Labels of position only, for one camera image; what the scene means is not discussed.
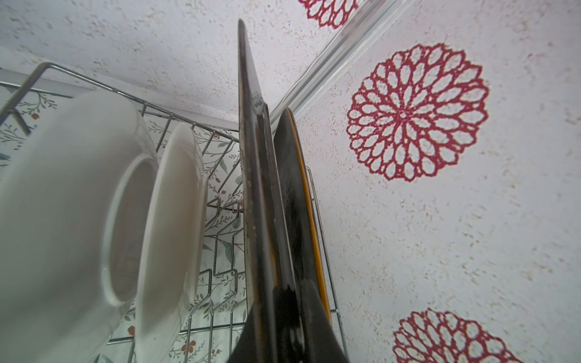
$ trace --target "dish rack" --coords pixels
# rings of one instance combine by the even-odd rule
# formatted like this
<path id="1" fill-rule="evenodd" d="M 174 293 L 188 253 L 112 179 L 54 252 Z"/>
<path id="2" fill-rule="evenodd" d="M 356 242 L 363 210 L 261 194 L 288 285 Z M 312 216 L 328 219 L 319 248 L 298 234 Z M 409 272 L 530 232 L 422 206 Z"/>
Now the dish rack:
<path id="1" fill-rule="evenodd" d="M 115 92 L 133 101 L 136 107 L 141 110 L 141 115 L 146 119 L 150 135 L 159 135 L 157 140 L 153 139 L 158 159 L 161 159 L 168 135 L 171 133 L 173 126 L 178 122 L 186 122 L 191 125 L 196 141 L 202 149 L 204 171 L 210 181 L 207 201 L 208 212 L 203 240 L 203 271 L 200 272 L 195 301 L 190 302 L 188 317 L 184 321 L 166 361 L 183 361 L 184 363 L 226 362 L 227 357 L 232 353 L 232 349 L 238 342 L 249 309 L 246 304 L 246 259 L 243 241 L 244 206 L 238 130 L 216 128 L 195 122 L 54 63 L 41 63 L 22 83 L 20 88 L 13 93 L 0 111 L 0 127 L 9 116 L 12 116 L 26 136 L 31 134 L 31 127 L 26 123 L 17 108 L 29 92 L 47 93 L 47 90 L 34 88 L 34 85 L 48 69 L 56 70 L 84 81 L 93 88 L 102 88 Z M 163 120 L 163 126 L 155 122 L 159 120 Z M 331 291 L 329 307 L 332 315 L 333 330 L 337 336 L 340 336 L 343 351 L 347 356 L 342 318 L 337 306 L 325 236 L 321 228 L 317 193 L 311 170 L 308 167 L 306 169 L 307 181 L 311 188 L 314 214 L 316 215 L 316 229 L 320 237 L 320 248 L 323 250 L 323 256 L 321 257 L 325 262 L 325 282 L 327 288 Z M 131 330 L 132 326 L 130 325 L 134 318 L 135 308 L 132 305 L 107 343 L 107 348 L 121 348 L 116 350 L 119 353 L 114 354 L 117 357 L 115 361 L 105 355 L 105 353 L 99 353 L 96 355 L 94 363 L 101 361 L 106 363 L 138 361 L 134 354 L 134 330 Z M 123 359 L 123 351 L 126 354 L 126 360 Z"/>

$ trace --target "yellow rim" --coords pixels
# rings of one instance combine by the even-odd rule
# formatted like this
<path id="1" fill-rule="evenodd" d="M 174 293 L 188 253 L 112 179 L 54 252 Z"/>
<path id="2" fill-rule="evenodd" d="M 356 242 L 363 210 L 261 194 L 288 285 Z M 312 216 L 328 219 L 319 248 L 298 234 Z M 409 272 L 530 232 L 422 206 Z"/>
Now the yellow rim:
<path id="1" fill-rule="evenodd" d="M 323 275 L 323 264 L 321 262 L 321 251 L 319 250 L 319 238 L 317 235 L 317 228 L 315 227 L 315 219 L 313 216 L 313 204 L 311 202 L 311 190 L 309 188 L 309 183 L 307 182 L 307 173 L 306 168 L 304 167 L 303 161 L 303 151 L 300 148 L 299 144 L 299 136 L 296 132 L 295 127 L 295 118 L 292 116 L 292 113 L 289 109 L 285 109 L 285 112 L 288 114 L 291 122 L 291 129 L 293 135 L 295 136 L 295 146 L 296 152 L 299 156 L 299 165 L 300 165 L 300 173 L 303 178 L 303 189 L 304 189 L 304 196 L 307 199 L 307 212 L 309 214 L 309 225 L 311 229 L 311 240 L 313 241 L 313 255 L 315 258 L 315 268 L 317 269 L 317 280 L 319 283 L 319 295 L 321 296 L 321 301 L 323 303 L 323 307 L 325 308 L 325 312 L 327 313 L 327 318 L 331 321 L 331 310 L 329 310 L 329 300 L 327 299 L 327 289 L 325 288 L 325 276 Z"/>

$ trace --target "white wall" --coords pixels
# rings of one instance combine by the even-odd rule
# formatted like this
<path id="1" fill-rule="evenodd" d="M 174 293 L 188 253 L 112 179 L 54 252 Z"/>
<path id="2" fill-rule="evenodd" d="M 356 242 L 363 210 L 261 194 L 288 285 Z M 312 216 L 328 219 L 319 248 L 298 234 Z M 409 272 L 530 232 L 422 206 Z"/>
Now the white wall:
<path id="1" fill-rule="evenodd" d="M 23 54 L 0 67 L 28 73 L 48 59 L 146 89 L 151 102 L 237 121 L 238 18 L 272 109 L 337 32 L 298 0 L 6 0 L 0 45 Z"/>
<path id="2" fill-rule="evenodd" d="M 478 344 L 504 342 L 498 361 L 579 360 L 579 34 L 578 1 L 417 0 L 298 118 L 352 361 L 411 361 L 394 333 L 428 315 L 468 341 L 478 322 Z M 350 149 L 352 96 L 397 51 L 442 42 L 482 66 L 476 142 L 434 177 L 372 174 Z M 444 341 L 430 342 L 443 357 Z M 455 344 L 455 359 L 490 354 Z"/>

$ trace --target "wire dish rack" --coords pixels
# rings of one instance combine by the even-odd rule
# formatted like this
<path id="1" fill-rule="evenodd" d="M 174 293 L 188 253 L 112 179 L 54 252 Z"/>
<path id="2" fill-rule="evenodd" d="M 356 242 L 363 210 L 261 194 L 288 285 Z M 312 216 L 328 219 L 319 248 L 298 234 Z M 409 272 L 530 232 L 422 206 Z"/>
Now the wire dish rack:
<path id="1" fill-rule="evenodd" d="M 38 113 L 56 109 L 70 98 L 51 93 L 47 89 L 34 88 L 35 83 L 48 69 L 85 81 L 89 87 L 107 89 L 133 101 L 146 121 L 158 159 L 161 159 L 169 135 L 177 123 L 186 122 L 191 125 L 202 149 L 204 171 L 209 178 L 202 265 L 197 294 L 194 301 L 190 301 L 189 314 L 164 362 L 226 362 L 238 342 L 249 309 L 246 299 L 244 202 L 238 130 L 197 123 L 65 67 L 42 63 L 18 89 L 14 85 L 0 82 L 10 93 L 0 111 L 0 143 L 4 146 L 10 143 L 15 145 L 9 149 L 11 153 L 17 153 L 26 142 L 26 137 L 41 124 L 38 122 Z M 0 150 L 0 171 L 3 172 L 12 156 L 2 151 Z M 325 281 L 332 295 L 329 307 L 333 329 L 337 337 L 340 337 L 347 355 L 341 314 L 337 307 L 327 259 L 327 246 L 321 229 L 317 194 L 309 168 L 307 175 L 315 207 L 320 247 L 324 252 L 322 258 L 325 260 Z M 134 353 L 134 319 L 135 307 L 132 304 L 111 335 L 107 346 L 95 354 L 93 363 L 138 362 L 139 359 Z"/>

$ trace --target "plate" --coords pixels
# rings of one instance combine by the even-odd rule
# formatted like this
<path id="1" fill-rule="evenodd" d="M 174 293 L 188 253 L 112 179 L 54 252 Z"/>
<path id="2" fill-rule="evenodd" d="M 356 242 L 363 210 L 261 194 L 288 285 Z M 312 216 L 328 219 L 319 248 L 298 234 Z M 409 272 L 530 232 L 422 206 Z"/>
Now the plate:
<path id="1" fill-rule="evenodd" d="M 303 152 L 295 118 L 288 108 L 279 119 L 274 150 L 295 278 L 297 281 L 309 279 L 315 282 L 327 317 L 331 320 Z"/>
<path id="2" fill-rule="evenodd" d="M 135 298 L 135 352 L 159 363 L 195 295 L 206 216 L 207 177 L 191 126 L 179 123 L 153 187 Z"/>
<path id="3" fill-rule="evenodd" d="M 33 131 L 0 182 L 3 361 L 94 358 L 135 295 L 156 173 L 143 118 L 112 92 Z"/>

